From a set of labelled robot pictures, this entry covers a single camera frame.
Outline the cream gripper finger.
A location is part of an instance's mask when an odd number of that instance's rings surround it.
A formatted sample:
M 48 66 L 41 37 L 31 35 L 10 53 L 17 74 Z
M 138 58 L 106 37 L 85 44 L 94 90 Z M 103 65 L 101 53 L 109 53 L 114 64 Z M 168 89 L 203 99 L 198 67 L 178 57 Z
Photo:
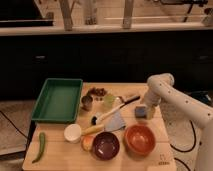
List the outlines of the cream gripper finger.
M 150 120 L 154 117 L 154 114 L 155 114 L 155 108 L 154 107 L 148 107 L 147 112 L 146 112 L 146 118 L 148 120 Z

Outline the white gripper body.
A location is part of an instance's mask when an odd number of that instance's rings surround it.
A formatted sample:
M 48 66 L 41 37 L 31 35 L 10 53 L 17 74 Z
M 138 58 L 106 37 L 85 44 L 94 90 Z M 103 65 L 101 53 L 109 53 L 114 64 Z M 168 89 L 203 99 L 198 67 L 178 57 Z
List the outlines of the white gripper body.
M 156 107 L 160 104 L 161 97 L 153 92 L 151 89 L 148 89 L 142 99 L 142 103 L 148 107 Z

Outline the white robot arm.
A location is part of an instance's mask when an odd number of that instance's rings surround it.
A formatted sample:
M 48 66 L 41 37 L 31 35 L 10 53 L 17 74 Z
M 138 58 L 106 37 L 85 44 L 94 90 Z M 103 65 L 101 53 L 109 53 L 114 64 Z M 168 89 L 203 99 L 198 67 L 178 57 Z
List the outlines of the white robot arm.
M 164 99 L 193 121 L 202 130 L 195 171 L 213 171 L 213 107 L 178 91 L 173 87 L 174 82 L 170 73 L 150 76 L 143 104 L 150 109 L 158 106 L 161 99 Z

